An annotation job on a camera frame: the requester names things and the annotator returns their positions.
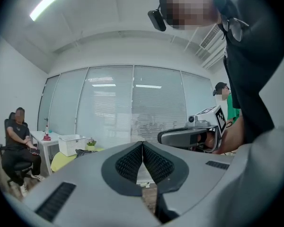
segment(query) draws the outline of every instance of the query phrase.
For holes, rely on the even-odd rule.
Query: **white desk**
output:
[[[38,145],[41,144],[43,146],[44,157],[45,157],[45,162],[46,162],[48,173],[49,175],[53,174],[51,170],[51,163],[49,161],[49,156],[48,156],[48,147],[59,144],[58,137],[60,136],[60,134],[56,134],[54,132],[49,133],[48,135],[51,137],[51,140],[43,140],[43,137],[44,137],[43,131],[31,131],[30,135],[31,135],[31,138],[35,138],[38,141]]]

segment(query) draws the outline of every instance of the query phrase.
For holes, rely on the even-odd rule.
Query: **sneaker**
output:
[[[40,182],[42,182],[45,179],[45,177],[41,176],[41,175],[33,175],[33,174],[31,174],[31,177],[34,178],[34,179],[37,179]]]
[[[28,190],[27,190],[27,184],[26,182],[23,183],[22,186],[20,186],[20,191],[23,197],[26,197],[28,194]]]

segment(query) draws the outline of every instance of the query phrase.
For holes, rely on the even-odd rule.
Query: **small plant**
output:
[[[95,144],[96,144],[96,141],[93,138],[89,139],[87,142],[88,146],[94,146]]]

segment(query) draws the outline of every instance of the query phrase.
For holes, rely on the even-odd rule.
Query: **person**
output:
[[[232,126],[240,116],[240,110],[232,106],[232,96],[226,83],[219,82],[215,86],[213,95],[221,95],[221,99],[227,100],[227,127]]]
[[[264,0],[159,0],[160,15],[177,29],[217,24],[227,43],[225,66],[233,107],[240,117],[223,135],[216,154],[251,143],[274,124],[259,96],[284,57],[284,31],[275,11]],[[204,140],[212,148],[214,136]]]
[[[23,197],[27,195],[27,185],[24,180],[19,177],[14,165],[17,162],[31,162],[33,169],[31,177],[39,181],[44,180],[40,175],[41,158],[36,153],[30,153],[29,149],[37,149],[30,140],[29,129],[24,122],[25,110],[18,108],[15,113],[15,120],[10,119],[7,122],[7,143],[6,150],[2,156],[2,168],[11,180],[20,186],[20,191]]]

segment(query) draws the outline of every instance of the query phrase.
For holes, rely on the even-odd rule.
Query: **black office chair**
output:
[[[11,112],[9,115],[9,118],[4,120],[4,130],[5,130],[5,143],[8,140],[8,132],[7,132],[7,122],[8,120],[15,120],[15,113]],[[2,151],[5,149],[5,147],[0,144],[0,156],[2,157]],[[32,178],[29,174],[27,174],[32,168],[32,163],[31,162],[18,162],[14,165],[14,170],[15,172],[21,177],[21,178],[25,178],[25,177],[29,177]]]

